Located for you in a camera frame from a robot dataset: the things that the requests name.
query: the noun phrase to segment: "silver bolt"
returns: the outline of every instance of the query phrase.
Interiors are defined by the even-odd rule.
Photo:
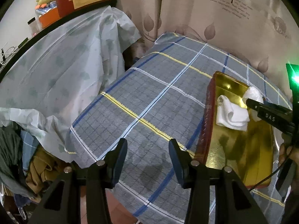
[[[105,161],[104,160],[99,160],[99,161],[97,161],[97,165],[98,166],[104,166],[105,165]]]
[[[197,167],[199,165],[199,161],[192,160],[191,165],[194,166],[194,167]]]
[[[232,169],[229,166],[225,166],[224,171],[227,172],[227,173],[230,173],[232,171]]]
[[[71,167],[65,167],[63,170],[65,173],[71,173],[73,170]]]

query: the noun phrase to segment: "yellow plush toy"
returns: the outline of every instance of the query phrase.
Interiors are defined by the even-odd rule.
[[[51,1],[53,1],[53,0],[36,0],[37,6],[35,7],[35,9],[38,9],[40,7],[45,7]]]

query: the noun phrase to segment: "folded white cloth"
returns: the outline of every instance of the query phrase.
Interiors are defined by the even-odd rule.
[[[260,93],[260,91],[256,87],[249,87],[247,89],[247,91],[244,93],[244,95],[242,97],[242,100],[243,100],[244,104],[246,104],[246,100],[247,99],[253,99],[253,100],[258,101],[258,102],[260,102],[262,104],[264,103],[263,96],[262,96],[262,94]],[[255,111],[253,109],[250,109],[249,113],[251,114],[251,117],[252,117],[252,119],[255,122],[261,120],[258,117],[257,111]]]
[[[234,130],[247,130],[247,124],[250,121],[247,109],[231,103],[224,95],[220,95],[218,97],[217,103],[217,125],[225,126]]]

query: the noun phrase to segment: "plaid tablecloth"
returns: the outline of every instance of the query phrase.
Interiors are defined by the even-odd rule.
[[[269,102],[291,107],[287,98],[250,65],[218,48],[175,33],[155,45],[83,111],[71,127],[66,148],[88,167],[114,149],[120,137],[128,153],[115,197],[144,224],[183,223],[189,190],[177,183],[168,154],[176,138],[191,154],[201,129],[206,90],[216,71],[254,85]],[[277,168],[278,144],[275,147]],[[274,188],[252,192],[270,224],[279,223],[284,204]],[[210,193],[214,223],[215,191]]]

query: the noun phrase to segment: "white wall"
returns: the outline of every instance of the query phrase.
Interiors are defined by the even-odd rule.
[[[31,38],[27,22],[36,17],[36,4],[36,0],[14,0],[11,4],[0,22],[0,48],[4,47],[4,51],[18,46],[26,37]]]

